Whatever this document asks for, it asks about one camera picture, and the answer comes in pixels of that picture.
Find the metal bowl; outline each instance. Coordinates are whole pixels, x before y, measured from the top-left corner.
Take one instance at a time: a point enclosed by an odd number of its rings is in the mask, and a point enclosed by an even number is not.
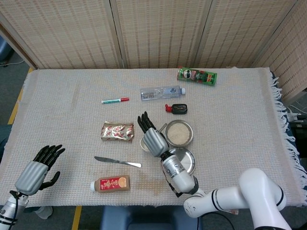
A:
[[[169,151],[175,154],[180,160],[182,166],[187,170],[188,174],[192,174],[195,170],[195,157],[191,151],[186,148],[176,147]]]
[[[188,138],[188,140],[187,140],[184,144],[181,144],[181,145],[173,143],[173,142],[169,139],[169,137],[168,137],[168,131],[169,131],[170,127],[173,126],[174,124],[177,124],[177,123],[181,123],[181,124],[185,125],[185,126],[188,128],[188,130],[189,130],[189,138]],[[193,129],[192,129],[192,127],[191,127],[187,122],[185,122],[184,120],[174,120],[174,121],[171,121],[170,123],[168,123],[168,125],[166,126],[166,129],[165,129],[165,138],[166,138],[166,140],[167,140],[172,146],[176,146],[176,147],[185,147],[185,146],[187,146],[187,145],[193,140],[193,136],[194,136],[194,134],[193,134]]]

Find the beige woven panel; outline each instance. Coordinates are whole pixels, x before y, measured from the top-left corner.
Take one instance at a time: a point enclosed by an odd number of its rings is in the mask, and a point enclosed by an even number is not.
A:
[[[195,66],[249,67],[295,0],[217,0]]]
[[[128,68],[190,65],[207,2],[117,0]]]
[[[276,31],[255,66],[269,66],[287,101],[307,88],[307,1],[301,0]]]
[[[41,69],[119,68],[102,0],[2,0]]]

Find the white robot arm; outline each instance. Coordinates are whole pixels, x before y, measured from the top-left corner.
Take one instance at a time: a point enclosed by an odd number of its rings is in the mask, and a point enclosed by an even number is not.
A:
[[[147,113],[138,117],[144,132],[144,143],[154,157],[160,157],[168,175],[181,193],[192,196],[184,202],[186,213],[197,218],[213,211],[249,208],[256,230],[290,230],[290,226],[280,214],[286,205],[283,190],[260,169],[246,170],[239,179],[238,187],[216,189],[208,194],[199,189],[197,179],[191,177],[178,158],[171,154],[169,146],[159,133]]]
[[[29,202],[29,196],[54,185],[58,180],[60,172],[56,172],[51,181],[44,182],[50,168],[65,151],[61,148],[62,145],[45,146],[34,160],[28,163],[15,184],[17,191],[10,191],[11,196],[0,211],[0,230],[10,230],[16,224],[18,216]]]

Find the bottle cap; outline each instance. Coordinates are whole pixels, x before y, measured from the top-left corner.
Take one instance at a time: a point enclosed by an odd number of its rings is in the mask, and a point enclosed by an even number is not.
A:
[[[91,182],[91,191],[95,191],[95,181]]]
[[[165,104],[165,111],[167,111],[168,113],[171,113],[173,110],[173,108],[171,106],[168,106],[167,104]]]
[[[182,95],[185,95],[186,94],[186,89],[185,88],[180,88],[180,92]]]

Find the butter knife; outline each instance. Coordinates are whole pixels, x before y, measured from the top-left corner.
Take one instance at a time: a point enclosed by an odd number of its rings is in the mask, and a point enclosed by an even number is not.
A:
[[[96,160],[101,161],[101,162],[109,162],[109,163],[119,163],[119,164],[126,164],[126,165],[131,165],[134,167],[142,167],[142,165],[140,163],[131,163],[131,162],[126,162],[126,161],[118,161],[118,160],[114,160],[111,158],[106,158],[106,157],[94,157]]]

